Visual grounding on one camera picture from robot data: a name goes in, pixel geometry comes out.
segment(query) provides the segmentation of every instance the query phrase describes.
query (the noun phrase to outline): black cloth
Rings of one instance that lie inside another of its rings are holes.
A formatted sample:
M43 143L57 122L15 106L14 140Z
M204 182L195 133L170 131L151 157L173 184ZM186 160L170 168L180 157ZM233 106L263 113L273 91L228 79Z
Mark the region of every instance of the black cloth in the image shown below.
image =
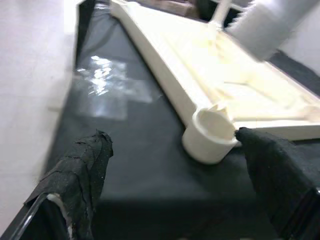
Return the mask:
M313 207L320 208L310 205L317 195L305 202L320 187L320 162L309 162L294 144L268 133L242 127L235 136L242 143L250 179L271 224L289 239L304 220L310 220ZM304 211L297 214L299 208Z
M74 139L96 128L110 135L114 156L93 217L95 239L276 238L253 189L242 149L233 149L213 166L189 157L181 144L185 127L121 24L106 10L96 9L87 32L77 68L89 68L91 56L126 63L127 76L143 81L153 95L150 103L128 100L126 118L116 120L80 112L81 95L88 95L88 88L72 83L47 170ZM280 58L277 66L290 72L288 57L280 53ZM301 65L294 67L309 71ZM311 88L315 84L310 80ZM117 106L103 97L95 103L104 109ZM320 141L298 145L309 160L319 156Z
M36 186L25 205L43 194L54 194L66 210L75 240L93 240L91 222L105 182L112 142L104 132L76 141Z

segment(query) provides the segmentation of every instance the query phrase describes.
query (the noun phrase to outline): white cylindrical holder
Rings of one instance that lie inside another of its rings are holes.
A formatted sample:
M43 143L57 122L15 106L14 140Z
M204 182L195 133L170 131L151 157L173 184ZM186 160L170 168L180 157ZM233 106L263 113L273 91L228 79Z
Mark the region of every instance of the white cylindrical holder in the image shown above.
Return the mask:
M222 113L197 110L183 136L184 149L203 164L217 164L236 145L235 127Z

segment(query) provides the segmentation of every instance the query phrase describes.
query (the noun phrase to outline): white floor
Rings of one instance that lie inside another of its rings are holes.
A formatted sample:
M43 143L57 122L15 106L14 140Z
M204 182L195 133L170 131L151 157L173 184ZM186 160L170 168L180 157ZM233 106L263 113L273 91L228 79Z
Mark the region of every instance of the white floor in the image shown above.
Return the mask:
M63 108L72 2L0 1L0 235L37 184Z

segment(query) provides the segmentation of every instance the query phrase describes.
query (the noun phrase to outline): white wall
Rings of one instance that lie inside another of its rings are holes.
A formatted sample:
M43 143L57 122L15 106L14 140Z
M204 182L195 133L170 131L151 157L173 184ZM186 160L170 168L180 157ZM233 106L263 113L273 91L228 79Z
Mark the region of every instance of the white wall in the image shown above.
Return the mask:
M302 21L280 49L320 76L320 4Z

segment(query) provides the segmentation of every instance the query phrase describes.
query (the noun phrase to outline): white plastic tray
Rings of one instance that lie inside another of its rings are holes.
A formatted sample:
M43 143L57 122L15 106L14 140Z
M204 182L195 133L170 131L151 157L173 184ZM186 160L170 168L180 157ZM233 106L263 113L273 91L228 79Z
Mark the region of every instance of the white plastic tray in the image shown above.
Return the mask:
M320 137L320 100L268 62L256 62L207 23L111 1L186 126L186 150L218 163L237 143L239 127L289 140Z

